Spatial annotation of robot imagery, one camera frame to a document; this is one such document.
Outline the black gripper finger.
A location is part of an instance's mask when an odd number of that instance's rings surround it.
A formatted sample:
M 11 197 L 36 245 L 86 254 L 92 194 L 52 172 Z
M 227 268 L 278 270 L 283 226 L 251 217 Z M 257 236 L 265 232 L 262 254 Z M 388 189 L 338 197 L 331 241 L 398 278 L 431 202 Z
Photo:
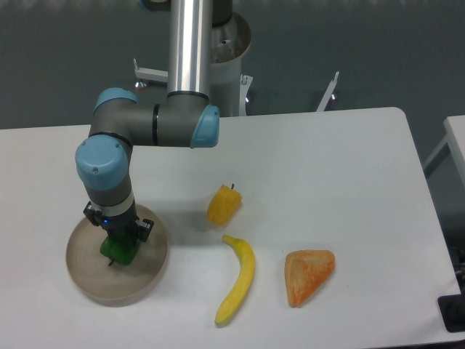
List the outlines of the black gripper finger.
M 101 226 L 102 224 L 102 212 L 93 207 L 92 202 L 88 202 L 83 210 L 84 216 L 93 226 Z
M 146 242 L 153 229 L 154 222 L 149 219 L 136 220 L 134 224 L 134 237 L 136 240 Z

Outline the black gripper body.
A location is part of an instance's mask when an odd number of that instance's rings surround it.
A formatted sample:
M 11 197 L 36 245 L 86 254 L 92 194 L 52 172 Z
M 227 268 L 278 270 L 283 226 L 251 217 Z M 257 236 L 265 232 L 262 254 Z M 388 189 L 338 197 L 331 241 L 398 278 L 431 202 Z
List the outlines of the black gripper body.
M 94 218 L 99 226 L 108 233 L 114 233 L 122 230 L 128 233 L 132 238 L 138 238 L 137 209 L 135 204 L 132 204 L 124 213 L 116 216 L 104 215 L 101 212 L 96 212 Z

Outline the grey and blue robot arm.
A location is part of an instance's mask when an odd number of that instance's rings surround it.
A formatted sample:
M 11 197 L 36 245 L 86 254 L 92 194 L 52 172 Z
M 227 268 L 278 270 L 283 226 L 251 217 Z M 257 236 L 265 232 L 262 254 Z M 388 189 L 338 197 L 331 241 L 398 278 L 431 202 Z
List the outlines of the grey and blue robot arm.
M 146 109 L 137 96 L 110 88 L 98 97 L 89 136 L 77 147 L 78 176 L 89 196 L 84 215 L 111 237 L 147 241 L 153 222 L 137 216 L 129 165 L 135 145 L 213 148 L 219 109 L 211 105 L 211 32 L 230 22 L 231 1 L 141 1 L 169 10 L 167 99 Z

